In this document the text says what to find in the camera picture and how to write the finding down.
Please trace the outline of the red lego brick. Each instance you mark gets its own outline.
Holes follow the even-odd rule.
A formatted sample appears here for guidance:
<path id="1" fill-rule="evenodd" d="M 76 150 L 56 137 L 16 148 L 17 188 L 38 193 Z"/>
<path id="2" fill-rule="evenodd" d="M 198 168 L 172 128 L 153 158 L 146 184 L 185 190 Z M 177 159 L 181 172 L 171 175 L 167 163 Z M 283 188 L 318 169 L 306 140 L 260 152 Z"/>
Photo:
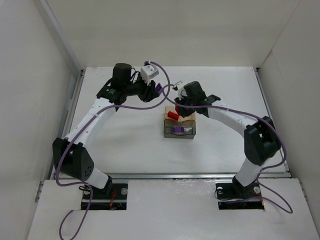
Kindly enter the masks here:
<path id="1" fill-rule="evenodd" d="M 175 112 L 172 112 L 172 111 L 169 111 L 168 113 L 167 113 L 167 117 L 169 118 L 169 119 L 171 119 L 171 120 L 174 120 L 174 121 L 179 121 L 179 115 L 177 114 L 177 113 L 175 113 Z"/>

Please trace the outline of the purple lego brick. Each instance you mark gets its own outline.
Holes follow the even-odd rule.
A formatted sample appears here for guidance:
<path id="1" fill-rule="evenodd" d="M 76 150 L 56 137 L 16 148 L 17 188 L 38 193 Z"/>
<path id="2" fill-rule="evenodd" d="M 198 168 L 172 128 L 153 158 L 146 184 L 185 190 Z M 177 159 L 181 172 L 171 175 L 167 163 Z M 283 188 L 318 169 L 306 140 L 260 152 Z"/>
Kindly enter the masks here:
<path id="1" fill-rule="evenodd" d="M 183 134 L 185 132 L 185 129 L 183 126 L 174 126 L 171 128 L 172 134 Z"/>
<path id="2" fill-rule="evenodd" d="M 163 86 L 162 86 L 160 83 L 158 83 L 158 84 L 155 86 L 155 90 L 156 90 L 156 92 L 160 95 L 160 94 L 163 92 L 164 88 L 163 88 Z"/>

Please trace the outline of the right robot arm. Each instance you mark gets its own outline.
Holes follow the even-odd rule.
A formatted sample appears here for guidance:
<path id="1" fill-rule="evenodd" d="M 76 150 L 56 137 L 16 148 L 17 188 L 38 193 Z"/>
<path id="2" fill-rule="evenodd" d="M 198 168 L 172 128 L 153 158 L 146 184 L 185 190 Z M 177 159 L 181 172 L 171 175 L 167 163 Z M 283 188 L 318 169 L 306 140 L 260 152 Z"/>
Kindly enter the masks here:
<path id="1" fill-rule="evenodd" d="M 274 133 L 273 121 L 264 116 L 245 114 L 233 110 L 216 95 L 206 95 L 197 81 L 183 84 L 177 82 L 173 89 L 177 91 L 175 110 L 183 118 L 194 112 L 216 120 L 243 137 L 245 160 L 233 177 L 231 189 L 233 198 L 245 199 L 256 181 L 265 163 L 281 148 L 281 143 Z"/>

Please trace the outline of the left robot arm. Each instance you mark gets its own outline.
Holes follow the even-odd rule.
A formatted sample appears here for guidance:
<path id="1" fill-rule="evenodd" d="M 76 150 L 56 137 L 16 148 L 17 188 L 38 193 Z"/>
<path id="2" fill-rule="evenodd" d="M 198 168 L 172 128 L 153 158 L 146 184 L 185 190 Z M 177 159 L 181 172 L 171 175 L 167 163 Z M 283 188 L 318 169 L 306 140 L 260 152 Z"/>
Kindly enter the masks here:
<path id="1" fill-rule="evenodd" d="M 102 194 L 111 192 L 112 178 L 95 167 L 87 147 L 127 97 L 138 96 L 147 103 L 160 95 L 161 86 L 153 80 L 159 74 L 154 64 L 148 62 L 135 73 L 132 68 L 130 64 L 117 63 L 112 77 L 99 90 L 85 117 L 65 137 L 54 140 L 52 150 L 57 177 L 63 173 Z"/>

